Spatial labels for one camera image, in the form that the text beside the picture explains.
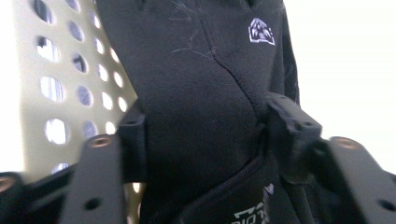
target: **black plastic bracket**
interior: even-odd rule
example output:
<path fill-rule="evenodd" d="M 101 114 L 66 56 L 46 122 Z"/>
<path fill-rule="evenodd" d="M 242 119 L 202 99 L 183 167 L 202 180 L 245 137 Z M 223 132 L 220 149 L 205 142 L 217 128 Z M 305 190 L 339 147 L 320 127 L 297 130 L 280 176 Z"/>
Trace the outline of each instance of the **black plastic bracket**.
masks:
<path fill-rule="evenodd" d="M 0 224 L 20 223 L 25 186 L 17 173 L 0 173 Z"/>
<path fill-rule="evenodd" d="M 312 176 L 307 166 L 309 148 L 320 138 L 321 126 L 284 95 L 268 92 L 269 148 L 274 151 L 279 171 L 291 184 L 307 184 Z"/>
<path fill-rule="evenodd" d="M 333 137 L 312 149 L 310 170 L 341 199 L 334 223 L 396 223 L 396 183 L 360 143 Z"/>
<path fill-rule="evenodd" d="M 147 182 L 146 116 L 138 113 L 122 122 L 117 131 L 122 145 L 124 183 Z"/>
<path fill-rule="evenodd" d="M 102 134 L 86 142 L 60 223 L 126 222 L 121 153 L 117 135 Z"/>

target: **perforated panel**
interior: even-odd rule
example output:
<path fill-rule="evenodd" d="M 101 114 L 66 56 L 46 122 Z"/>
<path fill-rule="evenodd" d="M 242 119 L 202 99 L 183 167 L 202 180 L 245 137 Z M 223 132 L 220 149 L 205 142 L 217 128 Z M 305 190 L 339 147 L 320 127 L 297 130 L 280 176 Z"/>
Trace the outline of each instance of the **perforated panel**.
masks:
<path fill-rule="evenodd" d="M 83 143 L 114 133 L 136 94 L 102 28 L 94 0 L 7 1 L 12 23 L 7 105 L 14 114 L 12 148 L 2 148 L 0 172 L 27 183 L 78 161 Z M 137 223 L 143 186 L 126 187 L 129 221 Z"/>

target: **screw hole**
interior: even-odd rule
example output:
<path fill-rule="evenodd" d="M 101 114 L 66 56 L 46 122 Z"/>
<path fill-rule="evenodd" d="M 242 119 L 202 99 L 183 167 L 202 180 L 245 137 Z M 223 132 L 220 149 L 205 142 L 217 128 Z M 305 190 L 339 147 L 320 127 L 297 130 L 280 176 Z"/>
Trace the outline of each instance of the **screw hole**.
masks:
<path fill-rule="evenodd" d="M 111 139 L 108 137 L 101 137 L 93 139 L 91 142 L 91 147 L 105 147 L 111 143 Z"/>
<path fill-rule="evenodd" d="M 336 138 L 335 142 L 340 146 L 340 147 L 344 147 L 344 148 L 348 148 L 348 149 L 358 149 L 360 148 L 360 145 L 358 143 L 356 143 L 355 141 L 352 141 L 350 139 L 347 138 Z"/>
<path fill-rule="evenodd" d="M 87 211 L 91 211 L 91 210 L 98 208 L 101 204 L 102 204 L 102 201 L 100 199 L 93 198 L 84 204 L 84 208 Z"/>
<path fill-rule="evenodd" d="M 390 212 L 396 212 L 396 206 L 393 203 L 390 203 L 386 200 L 379 200 L 378 203 L 379 205 L 381 205 L 382 208 Z"/>

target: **black plastic part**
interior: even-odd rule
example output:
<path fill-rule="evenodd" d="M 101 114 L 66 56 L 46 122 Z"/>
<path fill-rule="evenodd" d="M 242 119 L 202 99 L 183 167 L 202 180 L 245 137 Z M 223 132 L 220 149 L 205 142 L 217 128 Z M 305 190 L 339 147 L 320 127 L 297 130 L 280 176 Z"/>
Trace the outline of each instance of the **black plastic part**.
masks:
<path fill-rule="evenodd" d="M 120 139 L 95 136 L 82 150 L 60 223 L 125 223 L 124 199 Z"/>
<path fill-rule="evenodd" d="M 117 131 L 122 144 L 122 170 L 124 183 L 146 182 L 148 162 L 146 152 L 146 116 L 138 114 L 125 120 Z"/>
<path fill-rule="evenodd" d="M 21 223 L 24 185 L 16 173 L 0 173 L 0 224 Z"/>
<path fill-rule="evenodd" d="M 263 174 L 257 174 L 257 172 L 263 170 L 263 165 L 263 157 L 254 159 L 236 175 L 185 205 L 181 213 L 178 214 L 177 218 L 171 223 L 230 223 L 231 221 L 227 220 L 228 217 L 225 216 L 230 215 L 226 212 L 228 209 L 233 208 L 231 211 L 238 211 L 239 207 L 239 210 L 243 210 L 249 207 L 252 201 L 262 198 L 261 195 L 257 198 L 253 197 L 253 199 L 248 199 L 252 195 L 258 195 L 257 190 L 254 189 L 259 189 L 259 192 L 262 192 L 264 178 Z M 253 175 L 255 175 L 256 178 L 259 177 L 260 180 L 255 181 L 252 177 Z"/>
<path fill-rule="evenodd" d="M 317 181 L 341 200 L 332 223 L 396 223 L 396 185 L 361 144 L 333 137 L 312 152 Z"/>
<path fill-rule="evenodd" d="M 291 184 L 311 181 L 308 149 L 320 138 L 321 126 L 286 96 L 268 92 L 269 148 L 274 151 L 282 178 Z"/>
<path fill-rule="evenodd" d="M 26 186 L 26 214 L 22 223 L 57 223 L 75 166 Z"/>
<path fill-rule="evenodd" d="M 308 198 L 305 193 L 304 185 L 293 185 L 288 182 L 282 183 L 285 191 L 290 197 L 291 204 L 297 217 L 304 224 L 315 224 Z"/>

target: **white logo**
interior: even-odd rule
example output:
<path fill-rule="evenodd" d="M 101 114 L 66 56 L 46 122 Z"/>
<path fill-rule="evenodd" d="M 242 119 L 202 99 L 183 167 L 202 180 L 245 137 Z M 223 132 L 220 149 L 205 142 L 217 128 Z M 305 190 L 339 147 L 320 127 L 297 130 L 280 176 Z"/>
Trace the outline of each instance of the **white logo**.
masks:
<path fill-rule="evenodd" d="M 248 33 L 250 37 L 250 42 L 252 43 L 268 43 L 270 45 L 275 44 L 274 35 L 271 28 L 265 24 L 265 22 L 260 19 L 253 19 L 250 26 L 248 27 Z"/>
<path fill-rule="evenodd" d="M 268 224 L 270 223 L 269 217 L 269 194 L 274 194 L 274 185 L 270 184 L 262 190 L 262 201 L 256 206 L 247 210 L 233 214 L 236 221 L 231 224 Z"/>

